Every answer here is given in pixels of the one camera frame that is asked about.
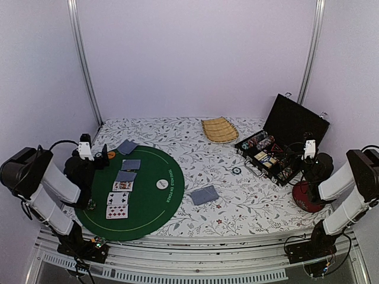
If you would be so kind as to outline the blue patterned card deck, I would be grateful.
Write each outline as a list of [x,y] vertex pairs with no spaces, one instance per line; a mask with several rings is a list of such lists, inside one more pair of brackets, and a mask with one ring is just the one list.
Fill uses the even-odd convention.
[[215,187],[210,185],[191,192],[190,197],[194,205],[202,205],[217,200],[219,195]]

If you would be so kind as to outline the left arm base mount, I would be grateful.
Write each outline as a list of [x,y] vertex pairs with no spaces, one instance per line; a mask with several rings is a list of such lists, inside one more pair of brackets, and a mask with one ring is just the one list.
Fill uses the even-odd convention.
[[73,222],[69,234],[62,235],[56,233],[59,239],[57,251],[78,260],[88,260],[96,263],[104,264],[108,256],[109,247],[103,245],[97,246],[97,243],[85,240],[82,236],[82,227]]

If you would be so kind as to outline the poker chip stack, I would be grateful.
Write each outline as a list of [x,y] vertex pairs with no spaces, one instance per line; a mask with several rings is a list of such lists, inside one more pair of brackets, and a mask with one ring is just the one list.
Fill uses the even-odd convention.
[[94,200],[90,199],[90,200],[88,201],[87,206],[86,206],[86,210],[87,210],[87,211],[92,211],[92,210],[94,210],[96,207],[97,207],[96,202],[95,202]]

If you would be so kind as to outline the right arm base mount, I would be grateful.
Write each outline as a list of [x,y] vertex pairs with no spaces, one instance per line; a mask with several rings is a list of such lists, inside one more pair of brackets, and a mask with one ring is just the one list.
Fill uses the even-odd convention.
[[[315,260],[318,258],[326,258],[337,252],[335,242],[337,237],[327,235],[323,227],[323,221],[319,221],[313,228],[310,239],[306,239],[302,242],[287,244],[287,241],[293,237],[289,237],[284,244],[284,252],[287,255],[290,264],[306,262],[309,260]],[[306,273],[313,277],[324,276],[330,266],[330,260],[322,260],[320,262],[306,264],[304,269]]]

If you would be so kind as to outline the orange big blind button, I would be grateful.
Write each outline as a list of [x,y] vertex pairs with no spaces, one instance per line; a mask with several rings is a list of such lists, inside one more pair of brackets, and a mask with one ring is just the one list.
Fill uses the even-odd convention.
[[107,155],[108,155],[109,159],[113,159],[115,157],[115,152],[114,151],[110,151],[110,152],[107,153]]

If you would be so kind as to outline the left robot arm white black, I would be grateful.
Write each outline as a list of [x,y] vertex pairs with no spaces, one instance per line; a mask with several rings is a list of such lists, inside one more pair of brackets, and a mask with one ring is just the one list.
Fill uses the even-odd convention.
[[86,209],[92,197],[95,172],[109,166],[108,151],[103,147],[91,153],[87,142],[80,142],[64,170],[53,161],[53,153],[41,147],[26,147],[1,165],[1,183],[51,226],[58,235],[68,236],[65,247],[76,257],[88,252],[88,244],[73,231],[75,224],[51,198],[53,193],[62,203]]

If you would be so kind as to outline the blue card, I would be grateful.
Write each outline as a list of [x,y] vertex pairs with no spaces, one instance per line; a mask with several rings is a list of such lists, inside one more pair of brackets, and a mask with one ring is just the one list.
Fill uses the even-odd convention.
[[121,153],[122,155],[128,155],[130,154],[136,147],[138,146],[137,143],[129,140],[123,141],[118,147],[117,151]]

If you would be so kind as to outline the white dealer button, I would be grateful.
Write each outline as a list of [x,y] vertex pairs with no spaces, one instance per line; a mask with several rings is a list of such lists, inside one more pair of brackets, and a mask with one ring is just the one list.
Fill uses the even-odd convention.
[[156,187],[159,190],[164,190],[169,186],[169,182],[166,179],[160,179],[156,182]]

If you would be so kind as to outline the eight of diamonds card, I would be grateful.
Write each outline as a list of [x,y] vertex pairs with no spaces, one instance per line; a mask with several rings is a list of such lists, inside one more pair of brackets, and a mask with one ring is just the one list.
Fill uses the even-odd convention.
[[108,205],[106,209],[107,220],[127,219],[129,215],[128,205]]

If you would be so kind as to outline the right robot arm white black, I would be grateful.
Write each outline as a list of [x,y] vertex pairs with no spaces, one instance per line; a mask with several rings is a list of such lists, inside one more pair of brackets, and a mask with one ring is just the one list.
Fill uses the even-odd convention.
[[312,241],[306,246],[306,253],[312,258],[320,257],[328,250],[329,240],[341,235],[347,226],[378,205],[378,146],[348,150],[346,157],[343,166],[330,173],[332,159],[326,155],[306,174],[305,181],[293,186],[293,200],[307,212],[318,212],[348,189],[352,190],[331,215],[313,228]]

